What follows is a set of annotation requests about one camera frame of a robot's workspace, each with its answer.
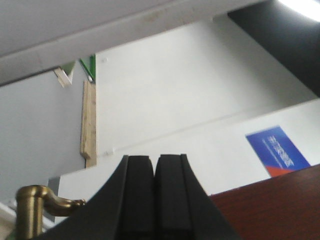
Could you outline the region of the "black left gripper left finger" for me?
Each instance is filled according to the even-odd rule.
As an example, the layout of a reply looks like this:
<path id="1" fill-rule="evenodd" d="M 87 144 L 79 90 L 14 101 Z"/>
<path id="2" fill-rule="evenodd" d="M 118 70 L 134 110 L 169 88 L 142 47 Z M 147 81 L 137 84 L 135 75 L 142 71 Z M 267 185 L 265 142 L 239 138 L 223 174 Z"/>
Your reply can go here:
<path id="1" fill-rule="evenodd" d="M 154 172 L 149 157 L 125 155 L 88 203 L 38 239 L 154 239 Z"/>

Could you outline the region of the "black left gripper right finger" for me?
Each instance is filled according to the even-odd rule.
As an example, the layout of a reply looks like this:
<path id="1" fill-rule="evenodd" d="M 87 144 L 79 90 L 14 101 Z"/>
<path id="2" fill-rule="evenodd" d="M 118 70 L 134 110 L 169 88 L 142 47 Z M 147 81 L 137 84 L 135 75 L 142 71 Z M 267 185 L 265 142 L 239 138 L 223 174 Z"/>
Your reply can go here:
<path id="1" fill-rule="evenodd" d="M 159 240 L 239 240 L 195 176 L 185 154 L 162 154 L 155 170 Z"/>

